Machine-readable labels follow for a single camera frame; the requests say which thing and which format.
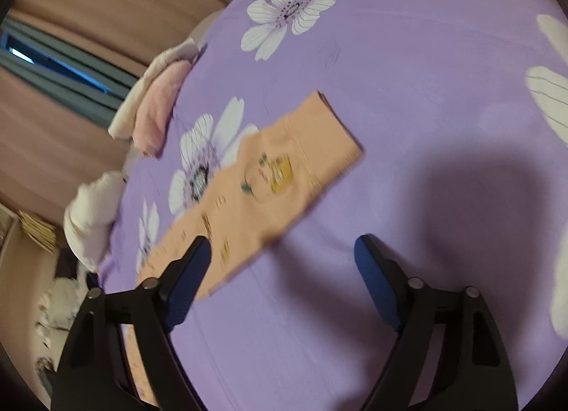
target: white towel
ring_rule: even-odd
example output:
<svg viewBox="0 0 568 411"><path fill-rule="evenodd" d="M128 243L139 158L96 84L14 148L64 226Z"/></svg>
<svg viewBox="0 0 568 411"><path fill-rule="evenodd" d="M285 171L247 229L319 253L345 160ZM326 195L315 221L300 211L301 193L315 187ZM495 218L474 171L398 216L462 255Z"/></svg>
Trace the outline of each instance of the white towel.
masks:
<svg viewBox="0 0 568 411"><path fill-rule="evenodd" d="M109 126L109 134L113 139L129 140L132 137L136 111L142 98L152 82L174 61L188 60L192 62L200 52L195 41L188 37L184 42L160 53L144 72L144 75L130 89L124 102L118 108Z"/></svg>
<svg viewBox="0 0 568 411"><path fill-rule="evenodd" d="M97 271L109 246L125 184L123 173L104 173L92 184L81 185L65 209L65 238L73 254L90 272Z"/></svg>

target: wall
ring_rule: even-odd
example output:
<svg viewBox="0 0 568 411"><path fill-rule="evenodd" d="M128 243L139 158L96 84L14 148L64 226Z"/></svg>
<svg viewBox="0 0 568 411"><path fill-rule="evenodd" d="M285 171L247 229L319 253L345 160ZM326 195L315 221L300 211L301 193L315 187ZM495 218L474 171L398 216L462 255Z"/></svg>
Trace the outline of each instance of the wall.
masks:
<svg viewBox="0 0 568 411"><path fill-rule="evenodd" d="M35 372L35 359L49 356L35 332L38 299L49 289L56 255L24 235L19 227L8 243L0 266L0 342L30 389L44 404L49 397Z"/></svg>

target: bed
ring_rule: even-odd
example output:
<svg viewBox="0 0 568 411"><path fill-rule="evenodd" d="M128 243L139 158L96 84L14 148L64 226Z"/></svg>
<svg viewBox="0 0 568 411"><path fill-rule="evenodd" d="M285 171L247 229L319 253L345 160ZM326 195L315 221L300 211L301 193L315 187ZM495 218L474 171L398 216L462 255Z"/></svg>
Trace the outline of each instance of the bed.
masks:
<svg viewBox="0 0 568 411"><path fill-rule="evenodd" d="M359 409L395 341L353 260L357 236L374 233L406 274L482 291L524 406L568 346L549 314L568 151L531 81L548 79L535 69L568 75L546 18L565 22L548 0L232 1L181 89L163 153L132 169L104 289L136 286L143 253L191 207L196 165L212 175L243 136L319 90L364 158L172 332L204 404Z"/></svg>

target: metal rivet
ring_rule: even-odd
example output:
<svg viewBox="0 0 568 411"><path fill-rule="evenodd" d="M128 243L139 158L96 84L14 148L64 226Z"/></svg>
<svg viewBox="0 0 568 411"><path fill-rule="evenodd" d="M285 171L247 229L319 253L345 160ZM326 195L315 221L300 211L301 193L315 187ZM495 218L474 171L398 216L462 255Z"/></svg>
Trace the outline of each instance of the metal rivet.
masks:
<svg viewBox="0 0 568 411"><path fill-rule="evenodd" d="M142 281L142 287L144 289L154 289L159 282L160 280L158 278L154 277L146 278L144 281Z"/></svg>
<svg viewBox="0 0 568 411"><path fill-rule="evenodd" d="M87 297L89 297L89 299L96 299L102 293L103 293L103 291L102 291L101 288L93 288L93 289L90 289L89 292L87 292Z"/></svg>
<svg viewBox="0 0 568 411"><path fill-rule="evenodd" d="M479 289L474 288L473 286L468 286L465 293L472 299L477 299L479 297Z"/></svg>
<svg viewBox="0 0 568 411"><path fill-rule="evenodd" d="M408 286L410 286L413 289L422 289L424 288L424 281L416 277L410 278L408 280Z"/></svg>

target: flower print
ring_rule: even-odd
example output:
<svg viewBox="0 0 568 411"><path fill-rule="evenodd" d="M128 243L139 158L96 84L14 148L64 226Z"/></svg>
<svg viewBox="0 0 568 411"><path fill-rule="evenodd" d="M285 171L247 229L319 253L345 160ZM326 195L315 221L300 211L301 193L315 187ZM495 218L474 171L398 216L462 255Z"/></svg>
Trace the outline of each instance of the flower print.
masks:
<svg viewBox="0 0 568 411"><path fill-rule="evenodd" d="M136 274L146 262L148 254L155 246L158 238L158 228L160 228L160 216L155 203L152 203L150 210L144 199L142 206L142 217L138 219L138 254L136 255Z"/></svg>
<svg viewBox="0 0 568 411"><path fill-rule="evenodd" d="M171 179L168 198L170 212L176 218L199 202L217 170L235 164L243 137L258 132L254 124L239 132L244 107L242 98L233 97L215 130L213 116L203 114L180 138L182 169Z"/></svg>
<svg viewBox="0 0 568 411"><path fill-rule="evenodd" d="M538 15L537 24L568 65L568 27L550 15ZM525 84L546 122L568 144L568 79L547 67L534 66L526 72Z"/></svg>
<svg viewBox="0 0 568 411"><path fill-rule="evenodd" d="M258 25L251 27L242 37L241 49L257 49L255 60L268 60L276 51L288 30L299 35L315 25L320 13L328 10L336 0L256 0L246 12Z"/></svg>

